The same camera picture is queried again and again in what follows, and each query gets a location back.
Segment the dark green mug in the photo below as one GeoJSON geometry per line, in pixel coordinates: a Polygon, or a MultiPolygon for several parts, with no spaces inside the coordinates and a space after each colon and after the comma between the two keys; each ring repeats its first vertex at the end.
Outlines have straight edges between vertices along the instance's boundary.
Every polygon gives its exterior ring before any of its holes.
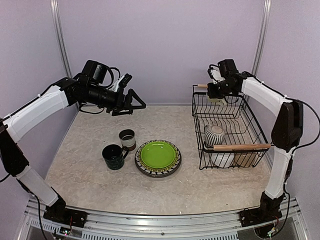
{"type": "Polygon", "coordinates": [[[103,149],[102,157],[104,158],[104,161],[108,168],[112,170],[118,170],[125,164],[125,158],[128,153],[129,149],[126,146],[121,148],[116,144],[111,144],[103,149]]]}

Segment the dish rack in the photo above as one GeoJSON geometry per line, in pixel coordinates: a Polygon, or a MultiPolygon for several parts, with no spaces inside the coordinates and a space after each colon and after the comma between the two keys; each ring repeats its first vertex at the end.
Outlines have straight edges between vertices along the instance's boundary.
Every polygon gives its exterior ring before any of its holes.
{"type": "Polygon", "coordinates": [[[224,102],[212,102],[206,92],[193,85],[194,119],[199,169],[255,167],[270,148],[267,138],[243,95],[228,95],[224,102]],[[209,146],[205,126],[219,126],[225,132],[221,145],[209,146]]]}

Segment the wall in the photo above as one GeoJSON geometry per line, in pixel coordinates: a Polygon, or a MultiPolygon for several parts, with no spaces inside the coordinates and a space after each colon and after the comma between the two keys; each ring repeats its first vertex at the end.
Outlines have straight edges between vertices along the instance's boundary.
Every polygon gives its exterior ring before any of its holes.
{"type": "MultiPolygon", "coordinates": [[[[0,116],[32,100],[65,76],[51,15],[50,1],[1,1],[0,116]]],[[[76,108],[57,112],[19,143],[30,165],[46,176],[76,108]]],[[[0,178],[7,173],[0,166],[0,178]]],[[[29,194],[13,177],[0,184],[1,239],[13,239],[29,194]]]]}
{"type": "MultiPolygon", "coordinates": [[[[276,90],[309,103],[320,113],[320,2],[273,0],[258,77],[276,90]]],[[[266,135],[276,120],[250,102],[266,135]]],[[[318,133],[318,121],[305,109],[302,144],[318,133]]],[[[320,142],[296,151],[288,191],[296,196],[313,240],[320,239],[320,142]]]]}
{"type": "Polygon", "coordinates": [[[251,70],[263,6],[263,0],[59,2],[72,72],[88,59],[118,67],[133,75],[129,87],[148,104],[191,104],[192,85],[207,83],[209,64],[227,58],[251,70]]]}

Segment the marble countertop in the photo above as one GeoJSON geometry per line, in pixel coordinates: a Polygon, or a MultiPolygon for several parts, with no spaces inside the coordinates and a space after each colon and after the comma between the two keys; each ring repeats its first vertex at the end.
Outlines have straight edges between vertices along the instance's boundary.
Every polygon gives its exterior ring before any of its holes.
{"type": "Polygon", "coordinates": [[[199,163],[191,106],[147,106],[115,117],[79,112],[46,181],[67,205],[116,213],[199,214],[260,204],[270,176],[264,159],[255,168],[199,170],[199,163]],[[172,142],[181,152],[182,165],[168,177],[151,178],[137,169],[134,150],[120,170],[108,169],[102,150],[121,145],[118,134],[124,129],[135,131],[136,150],[149,140],[172,142]]]}

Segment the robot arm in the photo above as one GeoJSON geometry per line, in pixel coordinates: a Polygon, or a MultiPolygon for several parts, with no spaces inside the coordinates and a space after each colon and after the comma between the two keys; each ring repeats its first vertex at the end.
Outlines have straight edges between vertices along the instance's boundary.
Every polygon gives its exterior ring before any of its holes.
{"type": "Polygon", "coordinates": [[[83,227],[87,214],[66,208],[66,202],[29,166],[17,143],[46,118],[75,103],[80,106],[95,104],[98,108],[106,108],[107,113],[112,112],[113,116],[132,114],[136,109],[146,108],[132,89],[127,95],[123,94],[131,75],[120,76],[114,85],[102,86],[108,71],[113,83],[112,70],[108,66],[89,60],[76,77],[66,77],[53,83],[34,100],[0,119],[0,157],[4,168],[25,190],[43,201],[47,206],[46,219],[67,225],[72,219],[73,226],[83,227]],[[133,98],[140,105],[132,105],[133,98]]]}
{"type": "Polygon", "coordinates": [[[211,99],[243,93],[257,100],[277,117],[271,133],[274,143],[273,165],[260,207],[240,212],[240,219],[243,227],[279,219],[282,217],[279,209],[284,198],[284,184],[291,173],[294,149],[299,145],[303,133],[303,105],[287,99],[252,74],[239,73],[232,59],[211,66],[208,73],[213,82],[207,85],[211,99]]]}

